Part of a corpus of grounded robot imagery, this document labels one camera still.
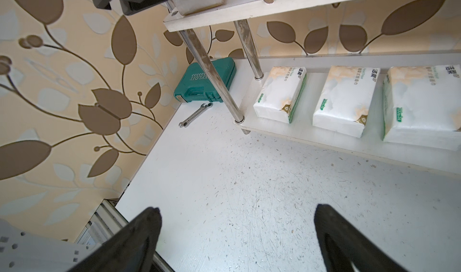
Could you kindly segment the white tissue pack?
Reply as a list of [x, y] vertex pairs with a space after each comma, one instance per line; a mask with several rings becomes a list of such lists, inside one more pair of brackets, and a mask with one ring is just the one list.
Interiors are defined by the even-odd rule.
[[460, 150], [460, 65], [390, 68], [383, 110], [385, 142]]
[[256, 115], [291, 123], [306, 79], [304, 67], [273, 67], [253, 104]]
[[332, 66], [312, 125], [360, 138], [367, 124], [380, 68]]

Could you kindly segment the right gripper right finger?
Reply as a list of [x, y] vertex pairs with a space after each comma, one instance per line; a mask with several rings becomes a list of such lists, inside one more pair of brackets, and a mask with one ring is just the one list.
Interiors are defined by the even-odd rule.
[[317, 205], [314, 224], [326, 271], [404, 272], [328, 204]]

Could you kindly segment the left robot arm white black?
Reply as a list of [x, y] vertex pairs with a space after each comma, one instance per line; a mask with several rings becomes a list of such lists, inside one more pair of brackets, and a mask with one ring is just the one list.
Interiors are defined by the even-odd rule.
[[123, 190], [118, 166], [147, 151], [130, 118], [162, 131], [166, 87], [139, 83], [140, 20], [112, 0], [1, 0], [1, 270], [152, 272], [160, 214], [139, 213], [103, 244], [64, 226]]

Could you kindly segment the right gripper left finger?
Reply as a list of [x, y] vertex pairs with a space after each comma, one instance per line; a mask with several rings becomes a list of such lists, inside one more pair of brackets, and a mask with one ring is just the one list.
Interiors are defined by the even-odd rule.
[[154, 253], [161, 228], [160, 209], [148, 207], [70, 271], [160, 272]]

